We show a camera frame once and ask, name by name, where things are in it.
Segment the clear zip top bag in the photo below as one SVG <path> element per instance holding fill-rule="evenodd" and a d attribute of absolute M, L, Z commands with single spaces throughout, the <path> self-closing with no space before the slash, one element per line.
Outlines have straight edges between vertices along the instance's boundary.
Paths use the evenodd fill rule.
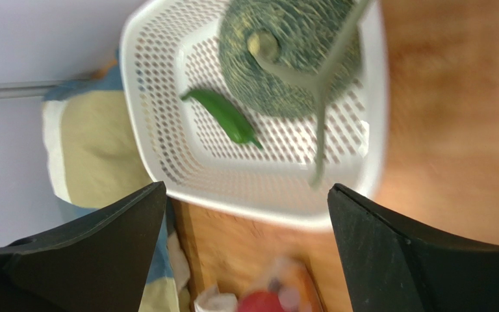
<path fill-rule="evenodd" d="M 291 257 L 277 258 L 270 268 L 257 278 L 241 296 L 236 296 L 233 293 L 220 292 L 218 286 L 214 285 L 198 295 L 194 300 L 194 310 L 237 311 L 238 302 L 247 294 L 256 291 L 268 291 L 278 295 L 285 311 L 302 312 L 298 311 L 300 303 L 299 292 L 290 284 L 289 280 L 290 269 L 292 268 L 292 264 L 296 261 L 298 260 Z"/>

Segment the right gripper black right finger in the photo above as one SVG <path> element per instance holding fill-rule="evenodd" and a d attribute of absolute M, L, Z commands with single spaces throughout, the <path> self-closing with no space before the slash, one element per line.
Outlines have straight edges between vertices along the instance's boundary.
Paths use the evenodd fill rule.
<path fill-rule="evenodd" d="M 499 311 L 499 245 L 334 185 L 330 219 L 354 311 Z"/>

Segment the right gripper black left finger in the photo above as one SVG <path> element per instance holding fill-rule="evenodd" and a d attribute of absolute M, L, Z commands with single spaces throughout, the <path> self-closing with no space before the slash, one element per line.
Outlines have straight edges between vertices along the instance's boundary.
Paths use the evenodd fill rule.
<path fill-rule="evenodd" d="M 0 247 L 0 311 L 137 311 L 165 210 L 152 183 Z"/>

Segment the green fake leafy vegetable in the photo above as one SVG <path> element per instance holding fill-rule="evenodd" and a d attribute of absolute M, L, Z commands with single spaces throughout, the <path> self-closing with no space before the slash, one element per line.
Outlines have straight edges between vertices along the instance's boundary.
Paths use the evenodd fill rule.
<path fill-rule="evenodd" d="M 314 174 L 324 174 L 327 106 L 362 68 L 358 24 L 368 1 L 231 1 L 218 60 L 229 91 L 270 117 L 316 117 Z"/>

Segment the green fake chili pepper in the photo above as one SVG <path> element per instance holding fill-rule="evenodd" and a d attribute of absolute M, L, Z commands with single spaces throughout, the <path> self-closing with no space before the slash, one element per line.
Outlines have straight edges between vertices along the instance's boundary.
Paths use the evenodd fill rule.
<path fill-rule="evenodd" d="M 253 144 L 262 150 L 255 130 L 248 119 L 222 94 L 213 90 L 192 89 L 181 96 L 182 101 L 193 99 L 200 103 L 217 121 L 229 139 L 236 144 Z"/>

